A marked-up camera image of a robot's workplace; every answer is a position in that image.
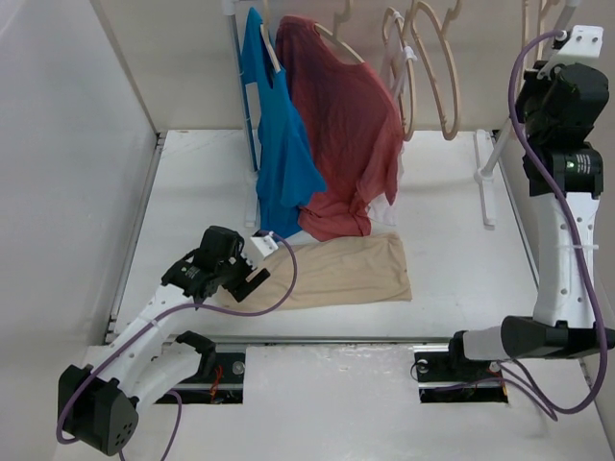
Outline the beige hanger under white garment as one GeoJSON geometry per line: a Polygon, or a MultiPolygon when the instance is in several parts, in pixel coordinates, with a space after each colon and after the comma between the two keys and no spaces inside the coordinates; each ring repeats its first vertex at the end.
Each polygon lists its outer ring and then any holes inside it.
{"type": "Polygon", "coordinates": [[[384,11],[381,24],[383,59],[380,76],[399,108],[405,141],[414,135],[414,112],[416,89],[414,63],[417,56],[407,43],[403,30],[405,20],[393,7],[384,11]]]}

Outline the beige hanger under red shirt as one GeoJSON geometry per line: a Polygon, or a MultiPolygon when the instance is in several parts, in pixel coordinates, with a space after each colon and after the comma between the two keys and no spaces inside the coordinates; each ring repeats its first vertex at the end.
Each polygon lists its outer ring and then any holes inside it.
{"type": "Polygon", "coordinates": [[[340,35],[341,26],[347,23],[352,18],[353,5],[353,0],[344,1],[343,10],[341,12],[335,12],[333,14],[333,23],[331,29],[326,28],[318,22],[314,23],[314,29],[320,35],[321,38],[327,40],[337,50],[341,51],[344,56],[349,58],[353,63],[362,64],[364,63],[364,59],[346,41],[344,41],[340,35]]]}

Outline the beige trousers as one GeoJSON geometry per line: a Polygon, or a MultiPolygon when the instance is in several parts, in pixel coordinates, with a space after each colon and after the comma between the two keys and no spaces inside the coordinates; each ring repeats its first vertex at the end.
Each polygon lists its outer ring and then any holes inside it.
{"type": "Polygon", "coordinates": [[[394,232],[297,245],[292,252],[280,247],[262,267],[270,277],[244,301],[223,288],[214,300],[244,312],[272,306],[288,289],[286,310],[412,300],[404,245],[394,232]]]}

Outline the blue t-shirt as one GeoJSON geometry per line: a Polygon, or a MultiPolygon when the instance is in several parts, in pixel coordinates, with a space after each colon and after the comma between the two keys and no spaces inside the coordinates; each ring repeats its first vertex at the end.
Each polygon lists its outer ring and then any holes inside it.
{"type": "Polygon", "coordinates": [[[248,11],[241,48],[242,81],[258,92],[260,163],[256,192],[260,227],[287,238],[301,230],[301,208],[324,192],[326,182],[314,164],[305,124],[291,102],[284,68],[263,37],[259,12],[248,11]]]}

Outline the beige hanger under blue shirt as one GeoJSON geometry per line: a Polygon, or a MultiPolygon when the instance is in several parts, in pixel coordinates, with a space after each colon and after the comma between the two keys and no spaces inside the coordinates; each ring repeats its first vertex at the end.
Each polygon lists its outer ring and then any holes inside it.
{"type": "Polygon", "coordinates": [[[279,60],[275,52],[275,47],[272,44],[271,36],[269,33],[269,23],[270,23],[270,18],[271,18],[269,1],[262,0],[261,4],[262,4],[262,13],[261,13],[262,22],[260,24],[261,38],[263,40],[265,49],[267,51],[267,54],[273,66],[274,72],[275,74],[279,74],[282,70],[282,67],[280,66],[279,60]]]}

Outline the white clothes rack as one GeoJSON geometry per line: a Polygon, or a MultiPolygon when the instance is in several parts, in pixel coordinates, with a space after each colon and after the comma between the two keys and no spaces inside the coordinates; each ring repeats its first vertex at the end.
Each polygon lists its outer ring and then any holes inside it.
{"type": "MultiPolygon", "coordinates": [[[[241,107],[242,107],[243,118],[244,118],[243,129],[246,135],[246,140],[247,140],[247,145],[248,145],[248,150],[249,150],[249,155],[250,155],[250,168],[248,170],[246,181],[247,181],[247,184],[251,186],[252,188],[249,188],[248,193],[247,193],[246,209],[244,213],[244,224],[245,224],[245,227],[247,228],[256,228],[257,223],[258,223],[258,218],[259,218],[258,196],[256,193],[256,181],[258,179],[258,161],[257,161],[257,151],[255,147],[256,144],[254,140],[254,130],[252,126],[246,84],[244,82],[244,77],[243,77],[244,70],[243,70],[243,64],[242,64],[242,60],[240,56],[241,53],[240,53],[238,31],[237,31],[237,24],[236,24],[235,4],[239,2],[241,1],[221,1],[221,8],[222,8],[222,13],[227,17],[227,22],[228,22],[229,30],[231,34],[234,62],[236,64],[239,91],[240,91],[240,95],[242,98],[241,107]]],[[[542,6],[539,8],[538,19],[537,19],[538,26],[539,26],[538,29],[542,30],[541,28],[544,25],[543,24],[544,18],[546,17],[550,8],[553,5],[557,5],[559,2],[560,1],[541,1],[542,6]]],[[[565,1],[565,6],[563,7],[559,15],[559,18],[556,20],[555,26],[560,29],[566,28],[568,23],[571,21],[571,18],[573,17],[576,9],[581,4],[581,2],[582,1],[565,1]]],[[[343,12],[335,13],[334,21],[333,21],[333,28],[334,28],[333,31],[329,31],[326,28],[323,29],[323,31],[325,32],[325,35],[329,34],[330,38],[333,38],[333,41],[337,40],[338,26],[342,24],[343,22],[346,22],[347,20],[349,20],[349,18],[352,16],[352,12],[351,12],[352,3],[353,3],[352,1],[346,1],[346,6],[344,7],[345,10],[343,12]]],[[[462,6],[461,3],[462,3],[461,1],[457,1],[454,7],[447,10],[445,14],[444,22],[441,24],[440,22],[438,22],[439,20],[437,19],[437,17],[435,16],[433,17],[435,20],[435,23],[434,23],[435,25],[433,27],[434,27],[434,30],[437,32],[439,39],[441,38],[440,41],[441,41],[443,50],[445,50],[445,48],[447,47],[450,47],[449,41],[446,38],[446,34],[447,34],[450,23],[454,19],[456,19],[459,15],[459,12],[462,6]]],[[[419,10],[419,6],[412,6],[406,12],[406,17],[415,16],[418,10],[419,10]]],[[[386,44],[388,41],[388,38],[387,38],[388,36],[386,35],[386,33],[391,33],[393,30],[396,30],[397,32],[393,33],[393,37],[397,38],[400,41],[400,50],[403,50],[404,53],[406,53],[406,51],[409,51],[410,48],[412,47],[406,43],[405,33],[409,31],[412,27],[414,27],[414,26],[411,27],[410,21],[411,19],[402,19],[401,14],[395,9],[388,8],[384,14],[384,20],[382,23],[383,24],[382,39],[385,42],[385,46],[388,46],[386,44]]],[[[424,48],[423,45],[417,42],[415,49],[412,48],[412,50],[423,52],[424,51],[423,48],[424,48]]],[[[412,69],[412,64],[410,62],[411,62],[411,58],[414,57],[414,55],[409,55],[408,53],[406,53],[404,56],[406,55],[407,55],[406,61],[405,61],[405,63],[407,64],[406,65],[407,67],[407,70],[406,70],[407,79],[406,80],[407,80],[407,83],[410,83],[410,80],[413,79],[412,77],[413,69],[412,69]]],[[[511,128],[512,128],[511,122],[508,117],[503,125],[504,134],[502,134],[500,138],[496,141],[495,147],[493,148],[493,152],[490,154],[488,160],[484,163],[484,165],[481,164],[481,161],[483,160],[482,157],[484,156],[480,153],[479,147],[475,148],[476,154],[477,154],[478,169],[475,172],[474,178],[480,188],[480,200],[481,200],[481,206],[482,206],[483,224],[488,228],[495,228],[497,224],[497,208],[495,205],[495,192],[494,192],[494,185],[493,185],[494,184],[494,170],[495,170],[496,164],[499,162],[502,152],[504,151],[504,146],[507,142],[508,137],[510,136],[511,128]]]]}

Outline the red t-shirt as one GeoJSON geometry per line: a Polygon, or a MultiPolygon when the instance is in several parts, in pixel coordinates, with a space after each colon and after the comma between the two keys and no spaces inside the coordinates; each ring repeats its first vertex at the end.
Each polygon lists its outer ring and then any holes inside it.
{"type": "Polygon", "coordinates": [[[386,117],[386,90],[368,63],[340,60],[314,23],[286,15],[276,34],[291,101],[327,186],[301,208],[299,224],[319,241],[366,236],[370,162],[386,117]]]}

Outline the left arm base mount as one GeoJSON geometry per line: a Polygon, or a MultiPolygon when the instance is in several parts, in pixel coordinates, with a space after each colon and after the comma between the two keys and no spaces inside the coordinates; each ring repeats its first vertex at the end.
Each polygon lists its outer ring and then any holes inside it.
{"type": "Polygon", "coordinates": [[[214,364],[176,384],[183,404],[241,404],[245,377],[245,351],[222,351],[214,364]]]}

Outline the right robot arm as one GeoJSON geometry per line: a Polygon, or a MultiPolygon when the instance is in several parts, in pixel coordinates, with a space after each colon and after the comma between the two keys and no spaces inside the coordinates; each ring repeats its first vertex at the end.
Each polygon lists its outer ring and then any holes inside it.
{"type": "Polygon", "coordinates": [[[444,354],[447,372],[473,373],[480,361],[582,358],[614,347],[614,331],[599,327],[588,294],[593,272],[593,225],[603,192],[603,159],[587,142],[609,99],[608,79],[582,63],[559,65],[547,79],[524,77],[515,113],[531,153],[523,168],[539,233],[537,299],[529,317],[459,331],[444,354]]]}

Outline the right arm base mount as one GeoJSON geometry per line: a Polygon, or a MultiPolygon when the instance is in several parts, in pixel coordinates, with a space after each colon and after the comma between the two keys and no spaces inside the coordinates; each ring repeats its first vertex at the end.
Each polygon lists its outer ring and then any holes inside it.
{"type": "Polygon", "coordinates": [[[457,361],[446,345],[413,348],[410,376],[419,400],[427,403],[508,403],[499,366],[491,361],[457,361]]]}

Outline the white garment on hanger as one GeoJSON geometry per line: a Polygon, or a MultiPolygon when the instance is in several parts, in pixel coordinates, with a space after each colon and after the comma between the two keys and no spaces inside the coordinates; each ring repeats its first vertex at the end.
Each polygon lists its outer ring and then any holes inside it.
{"type": "Polygon", "coordinates": [[[371,220],[393,227],[397,224],[396,200],[404,175],[403,154],[407,141],[404,139],[398,105],[382,79],[381,83],[386,90],[386,117],[370,162],[372,170],[369,173],[366,211],[371,220]]]}

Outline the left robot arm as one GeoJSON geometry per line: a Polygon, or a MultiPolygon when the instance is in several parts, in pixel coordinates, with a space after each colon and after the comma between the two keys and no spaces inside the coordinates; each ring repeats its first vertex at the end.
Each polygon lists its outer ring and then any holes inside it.
{"type": "Polygon", "coordinates": [[[166,270],[150,301],[95,360],[62,372],[58,443],[84,443],[122,457],[143,412],[166,395],[180,400],[174,388],[182,381],[202,381],[214,372],[216,345],[193,326],[200,313],[260,317],[285,302],[280,297],[255,312],[209,303],[219,289],[243,303],[270,278],[262,264],[284,243],[272,231],[243,238],[234,230],[208,227],[200,245],[166,270]]]}

